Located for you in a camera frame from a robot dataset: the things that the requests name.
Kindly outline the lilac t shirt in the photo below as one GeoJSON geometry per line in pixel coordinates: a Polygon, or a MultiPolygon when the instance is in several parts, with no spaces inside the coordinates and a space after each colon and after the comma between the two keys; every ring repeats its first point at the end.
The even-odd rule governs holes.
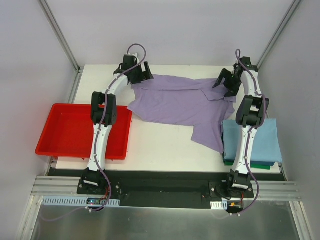
{"type": "Polygon", "coordinates": [[[145,122],[193,127],[193,142],[223,153],[222,122],[234,113],[236,97],[226,97],[216,81],[155,75],[132,85],[135,99],[127,108],[145,122]]]}

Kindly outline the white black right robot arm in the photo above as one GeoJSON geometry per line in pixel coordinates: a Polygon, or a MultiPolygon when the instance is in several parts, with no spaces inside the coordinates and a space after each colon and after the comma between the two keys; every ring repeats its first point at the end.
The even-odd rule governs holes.
{"type": "Polygon", "coordinates": [[[225,192],[230,197],[237,197],[252,187],[254,178],[251,172],[251,157],[258,128],[264,124],[269,99],[261,92],[258,83],[258,67],[251,63],[251,58],[241,57],[239,49],[235,52],[236,63],[233,71],[222,69],[213,88],[220,85],[226,88],[225,98],[235,97],[240,86],[244,88],[244,97],[237,110],[235,122],[240,127],[240,138],[236,157],[225,184],[225,192]]]}

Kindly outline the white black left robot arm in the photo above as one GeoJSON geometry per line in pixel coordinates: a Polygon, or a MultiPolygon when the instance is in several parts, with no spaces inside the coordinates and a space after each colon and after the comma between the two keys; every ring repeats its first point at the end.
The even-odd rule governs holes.
{"type": "Polygon", "coordinates": [[[105,92],[93,92],[90,117],[93,122],[93,140],[87,168],[81,176],[81,185],[99,195],[105,191],[109,180],[104,173],[107,143],[117,121],[117,95],[127,85],[140,84],[154,77],[148,62],[139,60],[136,53],[127,53],[113,73],[113,80],[105,92]]]}

